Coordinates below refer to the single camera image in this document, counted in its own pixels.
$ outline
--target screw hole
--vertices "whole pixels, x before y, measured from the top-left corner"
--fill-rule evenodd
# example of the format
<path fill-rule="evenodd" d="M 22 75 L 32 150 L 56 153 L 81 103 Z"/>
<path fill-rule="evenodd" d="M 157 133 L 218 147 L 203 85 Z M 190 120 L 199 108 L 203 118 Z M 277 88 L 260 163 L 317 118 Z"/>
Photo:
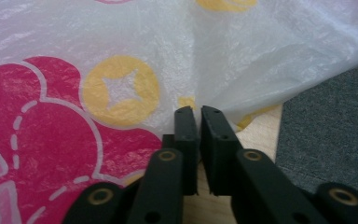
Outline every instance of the screw hole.
<path fill-rule="evenodd" d="M 344 200 L 344 201 L 350 201 L 351 197 L 348 194 L 342 193 L 342 192 L 337 192 L 336 193 L 337 197 Z"/>
<path fill-rule="evenodd" d="M 310 219 L 302 213 L 293 213 L 293 219 L 300 224 L 310 223 Z"/>
<path fill-rule="evenodd" d="M 161 220 L 161 216 L 157 212 L 149 212 L 145 216 L 147 223 L 158 223 Z"/>

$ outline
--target brass nut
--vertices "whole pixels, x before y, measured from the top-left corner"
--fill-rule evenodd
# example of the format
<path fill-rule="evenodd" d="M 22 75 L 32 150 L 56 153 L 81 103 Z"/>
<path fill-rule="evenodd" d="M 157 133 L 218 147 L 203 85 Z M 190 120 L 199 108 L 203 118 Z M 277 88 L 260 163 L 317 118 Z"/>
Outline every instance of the brass nut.
<path fill-rule="evenodd" d="M 104 193 L 104 197 L 96 198 L 98 193 Z M 100 205 L 109 202 L 113 198 L 113 191 L 111 189 L 96 189 L 88 197 L 89 203 L 93 205 Z"/>
<path fill-rule="evenodd" d="M 243 153 L 243 157 L 245 157 L 249 161 L 260 161 L 262 158 L 261 154 L 255 151 L 247 151 Z"/>
<path fill-rule="evenodd" d="M 334 200 L 336 200 L 339 203 L 343 203 L 349 206 L 358 205 L 358 198 L 345 189 L 334 188 L 334 189 L 330 189 L 328 193 L 330 197 L 332 197 Z"/>
<path fill-rule="evenodd" d="M 162 161 L 172 161 L 176 158 L 176 155 L 171 151 L 163 151 L 158 154 L 158 157 Z"/>

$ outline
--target gray carpet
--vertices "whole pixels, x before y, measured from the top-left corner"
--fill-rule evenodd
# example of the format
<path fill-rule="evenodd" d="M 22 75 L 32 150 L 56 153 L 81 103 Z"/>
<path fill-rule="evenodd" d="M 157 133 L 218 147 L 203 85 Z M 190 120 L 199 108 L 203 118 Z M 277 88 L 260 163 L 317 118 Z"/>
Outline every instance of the gray carpet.
<path fill-rule="evenodd" d="M 284 104 L 276 163 L 310 192 L 328 181 L 358 189 L 358 68 Z"/>

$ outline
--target crumpled plastic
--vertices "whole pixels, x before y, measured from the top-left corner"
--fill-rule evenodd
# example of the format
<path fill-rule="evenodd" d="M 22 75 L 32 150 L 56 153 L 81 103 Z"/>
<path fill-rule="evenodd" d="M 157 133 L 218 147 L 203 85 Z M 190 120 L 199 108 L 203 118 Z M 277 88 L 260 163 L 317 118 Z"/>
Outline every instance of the crumpled plastic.
<path fill-rule="evenodd" d="M 203 105 L 241 126 L 358 65 L 358 1 L 0 1 L 0 223 L 128 185 Z"/>

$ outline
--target white dashed line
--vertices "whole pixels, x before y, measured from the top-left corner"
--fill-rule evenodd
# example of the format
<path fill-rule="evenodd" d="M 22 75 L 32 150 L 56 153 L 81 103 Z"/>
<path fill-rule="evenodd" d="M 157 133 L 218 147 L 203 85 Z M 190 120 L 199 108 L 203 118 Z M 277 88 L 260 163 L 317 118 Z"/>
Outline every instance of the white dashed line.
<path fill-rule="evenodd" d="M 30 219 L 28 219 L 27 224 L 34 224 L 34 222 L 40 217 L 40 215 L 42 215 L 45 210 L 46 206 L 37 209 L 37 211 L 31 215 Z"/>
<path fill-rule="evenodd" d="M 66 192 L 67 187 L 62 186 L 60 189 L 57 189 L 54 193 L 50 195 L 48 198 L 50 201 L 53 201 L 54 199 L 58 198 L 60 195 L 62 195 L 64 192 Z"/>
<path fill-rule="evenodd" d="M 10 145 L 11 145 L 11 149 L 13 149 L 13 150 L 19 149 L 19 146 L 17 145 L 17 135 L 16 134 L 11 135 Z"/>
<path fill-rule="evenodd" d="M 27 104 L 25 104 L 22 108 L 21 108 L 21 112 L 22 113 L 26 113 L 31 107 L 37 105 L 37 101 L 31 101 Z"/>
<path fill-rule="evenodd" d="M 13 123 L 13 129 L 18 130 L 20 128 L 21 122 L 22 122 L 22 116 L 17 116 Z"/>
<path fill-rule="evenodd" d="M 74 184 L 79 184 L 79 183 L 86 182 L 86 181 L 89 181 L 89 180 L 90 180 L 90 178 L 87 175 L 83 175 L 83 176 L 75 178 L 74 179 Z"/>
<path fill-rule="evenodd" d="M 14 155 L 13 156 L 13 166 L 14 166 L 14 169 L 18 170 L 19 167 L 20 167 L 20 158 L 19 158 L 19 155 Z"/>

